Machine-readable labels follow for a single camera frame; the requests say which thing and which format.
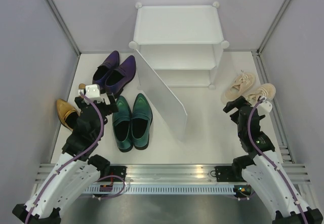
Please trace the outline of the green loafer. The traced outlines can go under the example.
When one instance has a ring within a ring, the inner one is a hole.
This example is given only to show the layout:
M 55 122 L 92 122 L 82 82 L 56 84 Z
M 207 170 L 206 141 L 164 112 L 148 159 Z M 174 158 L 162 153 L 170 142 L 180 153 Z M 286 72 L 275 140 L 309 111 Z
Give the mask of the green loafer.
M 139 93 L 134 101 L 131 117 L 131 134 L 137 150 L 145 150 L 149 145 L 152 117 L 152 109 L 148 100 L 142 93 Z
M 131 109 L 125 97 L 116 101 L 118 112 L 112 115 L 112 128 L 118 149 L 125 153 L 133 148 L 131 129 Z

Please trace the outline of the white cabinet door panel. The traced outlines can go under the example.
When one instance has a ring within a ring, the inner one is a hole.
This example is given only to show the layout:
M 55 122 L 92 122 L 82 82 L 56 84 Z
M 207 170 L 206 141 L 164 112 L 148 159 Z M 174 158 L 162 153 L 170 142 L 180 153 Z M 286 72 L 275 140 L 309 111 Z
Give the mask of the white cabinet door panel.
M 134 56 L 141 90 L 144 91 L 173 135 L 181 141 L 184 140 L 188 117 L 184 105 L 138 50 L 134 50 Z

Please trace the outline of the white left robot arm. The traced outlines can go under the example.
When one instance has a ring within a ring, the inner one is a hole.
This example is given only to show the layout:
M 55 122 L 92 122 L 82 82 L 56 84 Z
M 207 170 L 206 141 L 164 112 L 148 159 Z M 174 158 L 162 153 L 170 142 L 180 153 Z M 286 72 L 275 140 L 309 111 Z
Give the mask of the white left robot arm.
M 12 213 L 23 223 L 60 223 L 63 209 L 73 203 L 93 182 L 109 179 L 110 162 L 93 155 L 104 135 L 107 116 L 118 112 L 113 94 L 109 103 L 100 95 L 79 91 L 74 99 L 81 110 L 62 153 L 40 189 Z

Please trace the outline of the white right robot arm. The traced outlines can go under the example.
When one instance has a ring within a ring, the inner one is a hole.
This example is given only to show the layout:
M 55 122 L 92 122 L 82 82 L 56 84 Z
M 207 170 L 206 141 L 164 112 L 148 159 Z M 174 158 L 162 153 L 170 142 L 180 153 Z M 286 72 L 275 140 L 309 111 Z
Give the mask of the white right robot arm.
M 322 223 L 323 215 L 312 209 L 298 193 L 282 167 L 270 138 L 261 130 L 257 107 L 265 102 L 260 98 L 252 106 L 243 96 L 224 107 L 237 125 L 237 135 L 247 153 L 233 160 L 231 175 L 237 181 L 246 181 L 261 199 L 273 223 Z

